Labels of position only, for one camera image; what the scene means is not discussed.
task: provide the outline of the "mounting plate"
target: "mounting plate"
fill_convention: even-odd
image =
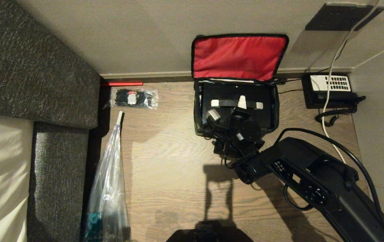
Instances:
[[[361,20],[373,8],[371,5],[356,5],[343,3],[326,3],[313,19],[307,24],[305,30],[319,31],[349,31],[352,26]],[[384,10],[379,6],[356,29],[358,31],[370,20]]]

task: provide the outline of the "black bag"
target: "black bag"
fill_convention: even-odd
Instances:
[[[289,38],[283,34],[225,34],[198,36],[192,44],[192,76],[195,79],[195,133],[206,131],[206,114],[215,109],[220,125],[228,127],[240,97],[261,136],[278,127],[279,101],[274,75]]]

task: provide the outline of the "baseboard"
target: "baseboard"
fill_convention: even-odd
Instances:
[[[289,77],[289,78],[300,78],[305,73],[309,72],[318,72],[326,67],[313,67],[313,68],[280,68],[277,71],[276,77]],[[334,72],[349,73],[352,72],[353,67],[334,67]],[[136,79],[136,78],[176,78],[176,77],[186,77],[190,78],[190,71],[183,72],[141,72],[141,73],[110,73],[110,74],[101,74],[101,77],[105,79]]]

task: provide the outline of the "white cable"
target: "white cable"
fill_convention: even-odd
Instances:
[[[332,58],[332,61],[331,61],[331,65],[329,67],[329,74],[328,74],[328,86],[327,86],[327,98],[326,98],[326,101],[325,101],[325,105],[324,105],[324,109],[322,110],[322,112],[324,113],[325,110],[326,110],[326,107],[328,105],[328,101],[329,101],[329,91],[330,91],[330,84],[331,84],[331,74],[332,74],[332,68],[334,67],[334,62],[339,54],[339,52],[341,51],[341,49],[343,48],[343,45],[344,43],[347,41],[347,39],[349,38],[350,34],[352,34],[352,32],[356,29],[357,26],[359,26],[364,20],[366,20],[375,10],[376,8],[379,6],[379,3],[380,3],[381,0],[377,0],[375,5],[373,6],[373,8],[370,10],[370,12],[368,12],[367,15],[364,16],[364,18],[362,18],[361,20],[359,20],[351,29],[350,31],[347,33],[346,37],[344,37],[343,41],[341,42],[340,44],[340,47],[338,47],[337,51],[335,52],[334,54],[334,57]],[[326,131],[326,128],[325,128],[325,116],[322,116],[322,129],[324,130],[324,133],[325,135],[329,138],[329,135]],[[341,155],[340,151],[338,150],[338,148],[335,146],[335,145],[332,145],[335,149],[335,151],[337,151],[338,155],[340,156],[341,160],[343,161],[344,164],[346,164],[346,161],[344,161],[344,158],[343,156]]]

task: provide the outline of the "gray couch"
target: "gray couch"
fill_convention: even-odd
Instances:
[[[0,0],[0,115],[34,120],[28,241],[78,241],[100,76],[17,2]]]

